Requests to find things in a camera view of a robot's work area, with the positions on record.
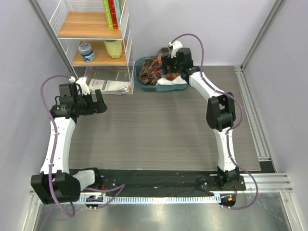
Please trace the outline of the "plaid flannel long sleeve shirt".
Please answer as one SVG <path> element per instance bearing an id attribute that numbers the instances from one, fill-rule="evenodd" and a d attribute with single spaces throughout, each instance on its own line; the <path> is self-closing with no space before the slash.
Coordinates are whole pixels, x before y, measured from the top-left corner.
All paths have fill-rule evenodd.
<path id="1" fill-rule="evenodd" d="M 179 73 L 171 72 L 170 68 L 167 68 L 165 74 L 162 69 L 162 57 L 171 54 L 171 49 L 168 47 L 161 48 L 156 56 L 151 56 L 145 60 L 141 66 L 139 73 L 139 80 L 143 85 L 154 86 L 157 85 L 160 79 L 173 81 L 180 76 Z"/>

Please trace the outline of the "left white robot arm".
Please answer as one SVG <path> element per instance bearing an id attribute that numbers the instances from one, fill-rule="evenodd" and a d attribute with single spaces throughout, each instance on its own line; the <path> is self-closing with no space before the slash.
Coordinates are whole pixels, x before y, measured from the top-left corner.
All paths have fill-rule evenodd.
<path id="1" fill-rule="evenodd" d="M 97 100 L 94 101 L 90 88 L 81 78 L 75 83 L 61 84 L 59 93 L 57 103 L 49 109 L 51 135 L 45 161 L 40 173 L 33 175 L 30 181 L 45 205 L 75 202 L 84 189 L 97 192 L 103 185 L 96 167 L 85 168 L 71 175 L 68 164 L 77 119 L 107 110 L 101 92 L 95 92 Z"/>

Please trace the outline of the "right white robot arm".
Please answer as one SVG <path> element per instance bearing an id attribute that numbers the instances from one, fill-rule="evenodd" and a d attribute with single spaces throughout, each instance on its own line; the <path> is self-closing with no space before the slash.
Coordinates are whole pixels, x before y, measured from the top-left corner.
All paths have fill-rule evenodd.
<path id="1" fill-rule="evenodd" d="M 236 119 L 234 96 L 217 88 L 193 64 L 189 48 L 176 48 L 173 45 L 171 50 L 170 55 L 162 57 L 163 72 L 166 73 L 168 67 L 179 72 L 181 78 L 207 100 L 206 121 L 215 134 L 218 147 L 217 183 L 221 189 L 228 190 L 240 179 L 232 141 L 232 128 Z"/>

